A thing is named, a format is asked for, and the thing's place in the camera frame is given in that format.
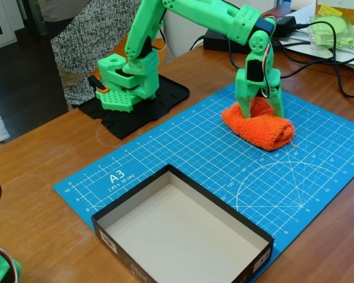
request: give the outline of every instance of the orange cloth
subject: orange cloth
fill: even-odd
[[[224,110],[221,117],[234,133],[264,150],[272,151],[292,141],[294,126],[287,119],[277,117],[266,99],[252,99],[250,113],[252,118],[245,119],[235,103]]]

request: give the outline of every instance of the plastic bag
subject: plastic bag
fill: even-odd
[[[334,15],[316,15],[310,17],[311,23],[317,21],[324,21],[333,25],[337,35],[338,48],[354,49],[354,29],[349,18]],[[323,50],[333,48],[333,31],[327,24],[311,25],[308,32],[312,49]]]

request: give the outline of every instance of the black cable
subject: black cable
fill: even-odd
[[[341,93],[345,96],[345,97],[349,97],[349,98],[354,98],[354,96],[347,94],[345,90],[343,90],[342,87],[342,77],[341,77],[341,72],[340,72],[340,68],[338,66],[335,66],[336,69],[336,73],[337,73],[337,79],[338,79],[338,87],[341,91]]]
[[[154,49],[157,49],[157,50],[163,50],[166,47],[166,37],[165,37],[165,34],[164,34],[162,28],[160,29],[160,34],[161,34],[161,36],[163,38],[164,46],[163,46],[163,48],[158,48],[158,47],[152,46]]]
[[[275,42],[277,42],[277,45],[273,45],[273,48],[278,48],[278,47],[290,47],[290,46],[297,46],[297,45],[310,45],[311,42],[310,41],[299,41],[299,42],[293,42],[293,43],[287,43],[287,44],[282,44],[282,42],[280,42],[279,40],[277,40],[276,38],[272,37],[272,40],[275,40]]]
[[[203,35],[201,35],[200,37],[198,37],[198,38],[196,39],[196,41],[194,41],[193,45],[191,45],[191,48],[189,49],[189,51],[192,50],[192,49],[194,48],[194,45],[195,45],[198,41],[202,40],[203,37],[204,37]]]
[[[328,22],[324,22],[324,21],[318,21],[318,22],[313,22],[311,24],[307,24],[307,25],[296,25],[294,27],[294,29],[300,29],[300,28],[306,28],[306,27],[309,27],[311,25],[314,25],[314,24],[327,24],[332,32],[333,32],[333,49],[331,50],[331,52],[333,53],[333,57],[331,58],[325,58],[325,59],[321,59],[321,60],[316,60],[316,61],[312,61],[312,62],[305,62],[305,61],[301,61],[301,60],[298,60],[298,59],[295,59],[293,57],[290,56],[290,54],[288,54],[288,52],[286,51],[285,47],[283,46],[283,44],[281,44],[280,41],[278,40],[275,40],[276,42],[278,42],[279,46],[282,47],[282,50],[284,51],[285,55],[287,57],[289,57],[289,59],[291,59],[292,61],[294,62],[300,62],[302,64],[305,64],[304,66],[302,66],[301,68],[299,68],[298,70],[296,70],[295,72],[289,74],[289,75],[284,75],[282,76],[281,78],[289,78],[297,73],[299,73],[301,70],[307,68],[308,66],[310,65],[313,65],[313,64],[324,64],[324,65],[332,65],[335,67],[336,69],[336,73],[337,73],[337,80],[338,80],[338,87],[339,87],[339,90],[340,92],[345,96],[345,97],[348,97],[348,98],[354,98],[354,96],[350,95],[350,94],[347,94],[346,91],[343,89],[342,87],[342,76],[341,76],[341,72],[340,72],[340,69],[339,69],[339,65],[345,65],[345,64],[348,64],[352,61],[354,61],[354,58],[350,59],[350,60],[347,60],[345,62],[340,62],[340,63],[337,63],[336,62],[336,44],[337,44],[337,35],[336,35],[336,31],[334,29],[334,27],[328,23]]]
[[[301,60],[298,60],[294,57],[292,57],[288,52],[287,52],[287,49],[286,47],[289,47],[289,46],[295,46],[295,45],[302,45],[302,44],[310,44],[309,41],[302,41],[302,42],[295,42],[295,43],[291,43],[293,45],[290,45],[290,44],[282,44],[282,42],[280,42],[278,39],[276,38],[271,38],[272,40],[274,40],[276,43],[278,43],[278,45],[276,45],[277,47],[281,47],[282,51],[284,52],[284,54],[292,61],[296,62],[296,63],[299,63],[299,64],[308,64],[308,63],[311,63],[311,62],[315,62],[315,61],[301,61]],[[331,61],[333,59],[333,57],[330,57],[330,58],[326,58],[326,61]],[[330,62],[321,62],[321,59],[320,60],[316,60],[316,64],[323,64],[323,65],[331,65],[331,66],[334,66],[334,65],[346,65],[350,62],[353,62],[354,61],[354,58],[352,59],[349,59],[347,61],[344,61],[344,62],[337,62],[336,64],[334,63],[330,63]]]
[[[232,58],[232,51],[231,51],[231,41],[229,38],[227,38],[228,40],[228,53],[230,55],[230,60],[231,60],[231,63],[232,65],[236,68],[236,69],[240,69],[240,67],[238,65],[236,65],[234,59]]]
[[[230,4],[231,6],[235,7],[235,8],[238,8],[240,10],[240,7],[239,6],[236,6],[235,4],[232,4],[226,0],[222,0],[223,2],[227,3],[227,4]]]

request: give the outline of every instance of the box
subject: box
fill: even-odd
[[[171,165],[92,221],[145,283],[245,283],[273,250],[272,236]]]

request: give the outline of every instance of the yellow label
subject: yellow label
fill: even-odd
[[[321,8],[319,9],[318,14],[319,15],[323,14],[323,15],[327,15],[327,16],[334,15],[334,16],[341,17],[343,12],[338,11],[337,9],[334,9],[333,7],[331,7],[329,5],[323,4],[323,5],[321,5]]]

